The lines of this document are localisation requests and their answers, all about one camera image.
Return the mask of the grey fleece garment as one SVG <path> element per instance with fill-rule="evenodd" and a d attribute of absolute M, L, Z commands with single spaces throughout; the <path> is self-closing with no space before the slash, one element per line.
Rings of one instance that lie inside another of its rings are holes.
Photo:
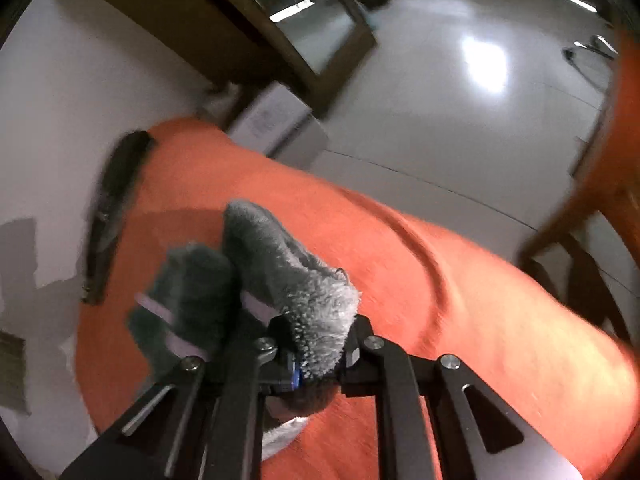
<path fill-rule="evenodd" d="M 282 401 L 287 419 L 265 418 L 262 456 L 270 458 L 333 400 L 334 370 L 359 300 L 345 271 L 308 252 L 264 207 L 234 200 L 224 210 L 220 248 L 172 248 L 137 294 L 128 328 L 148 362 L 148 381 L 157 382 L 186 356 L 213 359 L 239 321 L 256 338 L 267 314 L 283 316 L 302 384 Z"/>

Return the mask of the orange bed blanket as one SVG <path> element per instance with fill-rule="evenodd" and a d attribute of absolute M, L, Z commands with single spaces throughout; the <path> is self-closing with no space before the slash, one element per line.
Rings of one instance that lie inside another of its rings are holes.
<path fill-rule="evenodd" d="M 453 232 L 240 148 L 207 122 L 151 134 L 104 303 L 80 311 L 76 377 L 96 428 L 130 407 L 148 372 L 126 325 L 134 296 L 169 248 L 218 246 L 224 207 L 245 198 L 346 271 L 377 333 L 427 359 L 458 356 L 585 478 L 638 477 L 637 352 Z"/>

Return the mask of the orange wooden chair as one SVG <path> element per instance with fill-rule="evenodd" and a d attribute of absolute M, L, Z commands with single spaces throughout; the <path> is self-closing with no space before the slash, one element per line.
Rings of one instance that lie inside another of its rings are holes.
<path fill-rule="evenodd" d="M 551 295 L 556 290 L 535 260 L 559 244 L 570 256 L 566 305 L 594 326 L 609 322 L 615 336 L 631 342 L 622 312 L 606 287 L 596 260 L 573 236 L 594 214 L 602 214 L 631 258 L 639 260 L 639 35 L 622 32 L 612 87 L 593 133 L 572 170 L 573 191 L 518 250 L 516 265 Z"/>

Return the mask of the white cardboard box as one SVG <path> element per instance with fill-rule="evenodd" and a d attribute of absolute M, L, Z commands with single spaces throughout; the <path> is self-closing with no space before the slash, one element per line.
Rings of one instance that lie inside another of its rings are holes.
<path fill-rule="evenodd" d="M 300 170 L 308 169 L 329 146 L 329 136 L 311 108 L 280 82 L 260 92 L 227 133 L 242 148 Z"/>

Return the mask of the grey wall vent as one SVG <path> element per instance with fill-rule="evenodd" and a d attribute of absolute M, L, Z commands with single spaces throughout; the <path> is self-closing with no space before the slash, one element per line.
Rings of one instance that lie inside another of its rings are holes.
<path fill-rule="evenodd" d="M 0 333 L 1 405 L 22 414 L 28 413 L 26 399 L 25 341 L 6 332 Z"/>

